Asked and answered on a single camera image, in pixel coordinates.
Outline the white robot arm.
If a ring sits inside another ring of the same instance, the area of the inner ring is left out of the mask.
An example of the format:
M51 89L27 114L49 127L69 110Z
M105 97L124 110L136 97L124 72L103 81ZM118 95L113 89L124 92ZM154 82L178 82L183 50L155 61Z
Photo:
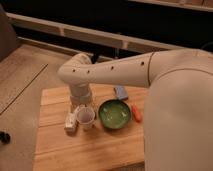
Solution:
M146 87L146 171L213 171L213 53L151 52L93 64L77 54L58 70L71 100L90 99L90 83Z

